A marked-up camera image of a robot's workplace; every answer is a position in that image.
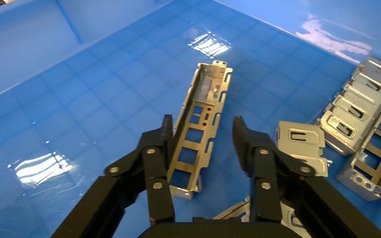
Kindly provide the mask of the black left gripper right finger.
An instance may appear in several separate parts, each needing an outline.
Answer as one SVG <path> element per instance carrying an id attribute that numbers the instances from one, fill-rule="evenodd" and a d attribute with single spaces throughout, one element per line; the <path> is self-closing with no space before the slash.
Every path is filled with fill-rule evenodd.
<path id="1" fill-rule="evenodd" d="M 280 151 L 268 134 L 233 119 L 233 144 L 251 180 L 250 221 L 282 220 L 281 204 L 294 209 L 314 238 L 381 238 L 381 230 L 312 166 Z"/>

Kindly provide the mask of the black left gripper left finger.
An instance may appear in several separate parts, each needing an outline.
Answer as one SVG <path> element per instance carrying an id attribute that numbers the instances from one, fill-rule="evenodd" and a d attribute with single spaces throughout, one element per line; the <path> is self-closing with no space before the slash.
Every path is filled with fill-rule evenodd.
<path id="1" fill-rule="evenodd" d="M 53 233 L 54 238 L 111 238 L 125 209 L 146 191 L 151 225 L 174 222 L 167 167 L 173 155 L 173 122 L 144 132 L 135 150 L 105 168 Z"/>

